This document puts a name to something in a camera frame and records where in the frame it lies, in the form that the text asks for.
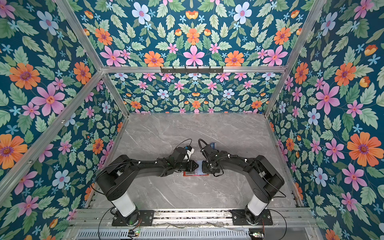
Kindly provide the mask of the red leather card holder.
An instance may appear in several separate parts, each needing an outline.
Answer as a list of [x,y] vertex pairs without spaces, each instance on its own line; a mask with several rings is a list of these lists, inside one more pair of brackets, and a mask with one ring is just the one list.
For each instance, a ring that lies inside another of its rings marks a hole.
[[196,169],[192,172],[183,172],[184,177],[202,177],[202,176],[208,176],[209,174],[206,174],[202,171],[202,169]]

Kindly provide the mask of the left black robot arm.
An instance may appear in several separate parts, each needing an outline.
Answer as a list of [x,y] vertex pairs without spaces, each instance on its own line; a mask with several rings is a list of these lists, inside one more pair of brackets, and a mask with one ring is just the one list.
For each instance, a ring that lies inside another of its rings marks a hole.
[[167,177],[175,172],[193,172],[198,167],[186,154],[154,161],[139,161],[121,155],[97,175],[96,182],[107,200],[117,209],[115,216],[132,226],[139,219],[139,209],[128,194],[128,188],[135,179]]

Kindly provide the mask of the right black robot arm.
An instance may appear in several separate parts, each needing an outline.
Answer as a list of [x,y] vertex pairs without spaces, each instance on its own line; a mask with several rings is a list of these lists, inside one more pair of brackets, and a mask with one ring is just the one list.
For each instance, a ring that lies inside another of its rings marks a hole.
[[227,152],[212,154],[202,162],[202,171],[219,177],[224,171],[239,173],[247,179],[253,196],[245,207],[244,218],[251,225],[257,224],[262,212],[281,192],[285,184],[284,178],[275,167],[264,157],[243,158]]

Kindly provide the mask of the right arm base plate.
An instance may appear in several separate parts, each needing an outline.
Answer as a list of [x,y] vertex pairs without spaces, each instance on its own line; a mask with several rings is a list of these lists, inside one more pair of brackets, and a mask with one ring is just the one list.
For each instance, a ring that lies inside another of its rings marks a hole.
[[271,212],[264,209],[258,216],[246,210],[230,210],[234,226],[272,226]]

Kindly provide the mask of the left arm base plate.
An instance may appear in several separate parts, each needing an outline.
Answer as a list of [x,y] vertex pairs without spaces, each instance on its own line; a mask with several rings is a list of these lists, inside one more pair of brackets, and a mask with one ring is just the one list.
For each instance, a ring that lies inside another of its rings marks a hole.
[[124,217],[119,211],[114,214],[113,227],[148,227],[154,220],[153,210],[134,210],[130,215]]

